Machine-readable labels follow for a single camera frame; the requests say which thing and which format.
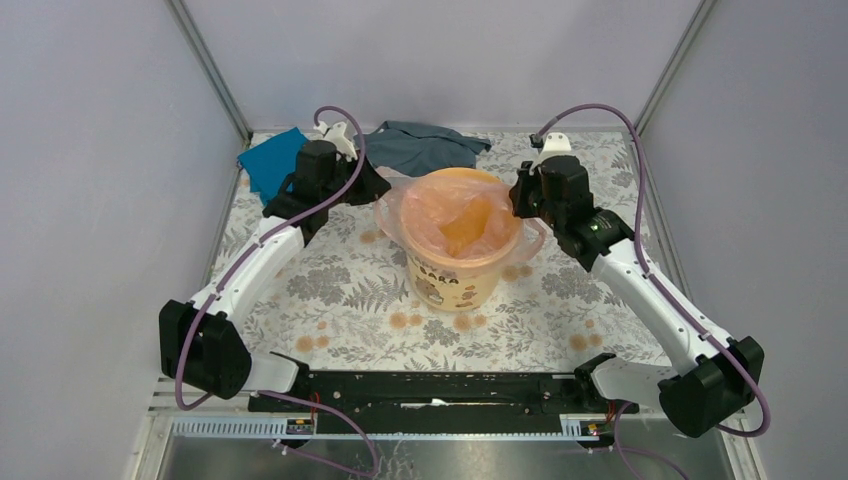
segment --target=white wall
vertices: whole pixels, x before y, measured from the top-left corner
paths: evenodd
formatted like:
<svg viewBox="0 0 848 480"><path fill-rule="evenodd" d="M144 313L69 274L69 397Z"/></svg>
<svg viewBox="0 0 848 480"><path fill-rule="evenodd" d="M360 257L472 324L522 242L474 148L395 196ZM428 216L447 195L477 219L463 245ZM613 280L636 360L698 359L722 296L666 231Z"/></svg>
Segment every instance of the white wall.
<svg viewBox="0 0 848 480"><path fill-rule="evenodd" d="M240 141L163 1L0 6L0 478L118 478Z"/></svg>
<svg viewBox="0 0 848 480"><path fill-rule="evenodd" d="M772 480L843 478L848 3L722 2L645 140L700 307L765 348Z"/></svg>
<svg viewBox="0 0 848 480"><path fill-rule="evenodd" d="M367 125L529 129L578 103L638 115L698 0L186 4L253 129L308 125L327 103Z"/></svg>

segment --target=cartoon print on bucket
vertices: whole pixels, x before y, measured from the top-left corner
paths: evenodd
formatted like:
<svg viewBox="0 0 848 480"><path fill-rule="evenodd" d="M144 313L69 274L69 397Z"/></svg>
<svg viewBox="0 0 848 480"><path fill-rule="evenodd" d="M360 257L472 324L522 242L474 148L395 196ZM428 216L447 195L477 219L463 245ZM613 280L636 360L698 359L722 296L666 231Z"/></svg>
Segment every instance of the cartoon print on bucket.
<svg viewBox="0 0 848 480"><path fill-rule="evenodd" d="M500 278L498 270L457 278L455 272L428 265L416 255L409 255L407 267L415 280L412 283L415 292L425 302L443 310L470 310L480 306Z"/></svg>

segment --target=patterned mat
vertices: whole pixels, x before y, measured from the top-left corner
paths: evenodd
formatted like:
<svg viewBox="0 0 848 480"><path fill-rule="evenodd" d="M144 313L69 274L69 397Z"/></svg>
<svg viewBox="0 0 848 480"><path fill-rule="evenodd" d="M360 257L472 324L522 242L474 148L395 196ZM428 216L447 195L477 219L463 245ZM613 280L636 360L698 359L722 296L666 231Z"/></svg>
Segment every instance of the patterned mat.
<svg viewBox="0 0 848 480"><path fill-rule="evenodd" d="M512 184L534 158L523 133L492 140L478 168ZM270 134L254 136L254 145ZM572 133L599 206L633 223L636 182L620 133ZM218 273L261 217L242 172L215 263ZM647 225L648 253L658 259ZM428 308L410 288L406 255L377 228L371 207L338 206L312 243L269 283L243 323L248 348L312 368L570 371L603 351L667 364L650 332L609 288L563 254L552 236L526 264L507 267L492 297L467 313Z"/></svg>

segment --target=metal frame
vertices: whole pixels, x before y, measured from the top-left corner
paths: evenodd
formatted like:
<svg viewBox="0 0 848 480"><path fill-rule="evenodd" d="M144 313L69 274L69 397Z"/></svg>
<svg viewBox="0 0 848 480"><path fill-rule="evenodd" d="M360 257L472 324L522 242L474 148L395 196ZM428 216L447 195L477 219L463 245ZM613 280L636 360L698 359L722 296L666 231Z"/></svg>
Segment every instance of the metal frame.
<svg viewBox="0 0 848 480"><path fill-rule="evenodd" d="M212 54L209 53L209 48L206 46L206 42L203 41L203 37L197 29L197 25L194 23L194 19L191 17L188 7L186 7L183 0L166 0L165 3L167 3L168 7L171 9L171 13L174 15L174 20L185 35L186 42L197 56L197 60L203 68L203 73L206 74L206 78L208 78L209 82L212 84L212 89L218 96L218 100L221 101L221 106L224 107L227 116L233 123L233 127L235 127L239 136L245 142L245 146L247 146L250 143L250 127L247 125L247 121L244 119L244 115L242 115L241 110L239 110L235 99L233 99L233 94L227 87L227 83L224 81L221 71L218 70L218 66L215 65L215 60L212 58Z"/></svg>
<svg viewBox="0 0 848 480"><path fill-rule="evenodd" d="M680 70L681 64L690 53L692 44L701 32L704 24L709 19L710 14L713 12L718 2L719 0L701 0L700 4L698 4L695 13L692 15L692 19L689 21L689 24L686 26L686 30L683 32L683 36L677 43L671 58L669 58L665 69L663 69L663 72L657 81L657 84L651 91L651 95L648 97L645 107L636 118L636 133L638 133L639 136L642 136L648 128L653 115L656 113L657 108L662 102L662 99L665 97L674 77ZM635 159L635 146L633 145L632 139L628 140L627 144L630 150L630 155ZM653 174L651 173L651 165L647 161L645 162L645 169L647 171L648 181L648 185L646 186L646 200L648 201L648 211L650 212L649 221L652 223L651 232L657 236L656 238L660 242L660 251L663 257L665 273L669 278L671 278L677 288L686 295L686 297L692 298L692 290L689 288L689 284L686 281L686 275L683 272L683 267L680 263L680 256L678 255L677 247L674 244L671 232L668 228L666 228L668 225L667 217L655 188L656 184L654 182Z"/></svg>
<svg viewBox="0 0 848 480"><path fill-rule="evenodd" d="M640 136L644 133L648 124L650 124L651 118L665 96L671 81L674 79L675 75L677 75L677 71L680 69L681 63L689 54L695 38L697 38L698 34L701 32L701 28L707 22L707 19L718 1L719 0L701 0L701 3L695 10L695 14L689 21L689 25L686 26L686 30L683 31L683 36L674 48L674 52L672 52L671 58L669 58L665 69L663 69L657 84L648 96L648 101L645 103L645 107L639 113L639 116L636 117L636 132Z"/></svg>

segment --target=table surface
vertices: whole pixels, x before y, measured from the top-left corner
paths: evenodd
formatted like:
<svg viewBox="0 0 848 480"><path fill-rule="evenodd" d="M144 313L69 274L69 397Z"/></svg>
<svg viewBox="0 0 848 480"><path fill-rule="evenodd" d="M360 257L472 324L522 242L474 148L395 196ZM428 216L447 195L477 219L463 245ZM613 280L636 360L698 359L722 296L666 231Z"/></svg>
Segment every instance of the table surface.
<svg viewBox="0 0 848 480"><path fill-rule="evenodd" d="M515 171L522 161L534 157L527 134L464 133L492 140L493 148L480 155L478 168L497 175L506 183L515 181ZM256 145L271 136L256 134L253 143ZM633 160L622 135L581 132L569 133L569 138L575 154L589 170L598 205L616 211L632 224L636 184ZM214 273L218 273L241 248L261 218L261 204L258 196L250 192L249 185L247 174L242 172ZM660 251L648 225L643 225L646 249L658 261ZM504 271L502 281L487 303L461 314L431 310L423 304L408 286L405 260L400 247L380 234L370 207L336 207L330 213L328 224L309 247L270 282L245 319L240 332L242 338L253 351L284 353L317 369L571 371L604 351L615 352L628 360L668 364L659 344L630 309L612 295L606 285L594 280L576 261L561 253L550 236L539 255L526 264ZM210 461L224 459L226 465L232 466L244 465L244 461L254 466L270 461L270 457L263 456L270 448L265 448L265 443L225 439L180 443L170 430L171 418L176 418L171 415L212 415L210 420L243 416L248 392L241 392L230 400L213 397L193 412L177 413L173 390L173 381L166 377L160 378L155 387L147 417L149 432L140 437L145 452L139 457L144 460L141 471L166 472L161 478L183 478L178 474L180 465L191 465L193 469L197 462L192 459L197 455L205 455ZM194 401L202 394L185 386L187 401ZM654 418L656 414L648 410L643 412L647 413L639 414L640 418L629 421L628 425L648 425L646 421L661 423L651 423L647 433L640 428L623 428L627 445L669 455L685 466L692 478L730 478L731 465L736 478L760 478L752 442L718 432L710 432L697 440L685 439L673 429L663 430L667 420ZM734 428L743 428L741 420L729 422ZM341 447L335 445L332 447L334 454L324 453L335 458L348 452L353 458L365 458L356 450L361 449L359 442L342 443L350 443L353 450L348 452L347 446L340 450ZM319 442L313 447L331 447L322 445ZM399 455L401 445L407 445L403 448L409 451L404 450L406 453ZM559 453L565 446L551 444L546 448ZM381 478L448 478L489 463L493 468L498 465L496 459L501 457L510 465L514 464L518 471L531 474L532 468L553 466L558 472L587 470L600 472L602 477L630 478L614 455L566 455L555 459L543 455L542 460L536 461L539 452L545 450L539 450L535 442L520 440L491 445L487 442L462 443L461 448L472 456L488 455L487 458L492 459L489 463L445 463L447 457L440 452L455 456L455 449L460 445L454 442L417 445L401 441L382 445L382 448L386 449L382 454L388 463ZM519 448L527 451L521 455L513 452ZM283 458L279 454L271 456ZM404 468L412 465L413 458L417 468L405 471ZM279 469L305 467L294 460L290 464L280 461L268 464L273 468L266 473L278 476L285 471ZM646 478L676 478L657 463L639 458L633 460L643 475L649 475ZM395 463L397 468L386 469ZM425 464L432 464L432 468L442 465L438 467L442 470L436 468L428 473L427 468L422 468ZM227 470L222 463L216 465L221 468L220 478L247 478L244 471ZM529 470L524 470L525 465L530 465ZM315 469L311 464L309 467L298 470L298 475L306 471L320 478L336 478L326 477L327 470ZM232 471L239 473L226 474ZM509 473L514 471L505 469L504 472L507 473L501 478L514 478ZM255 471L249 476L265 478Z"/></svg>
<svg viewBox="0 0 848 480"><path fill-rule="evenodd" d="M469 133L492 141L477 168L512 184L535 151L525 133ZM633 160L618 132L569 133L599 206L633 224ZM272 134L254 135L257 145ZM261 218L242 172L214 266L218 273ZM648 225L646 249L659 259ZM610 351L667 364L659 344L609 288L563 254L552 235L526 264L507 267L480 308L429 308L410 288L404 251L370 206L337 206L309 246L269 283L241 329L252 351L276 351L317 369L571 371Z"/></svg>

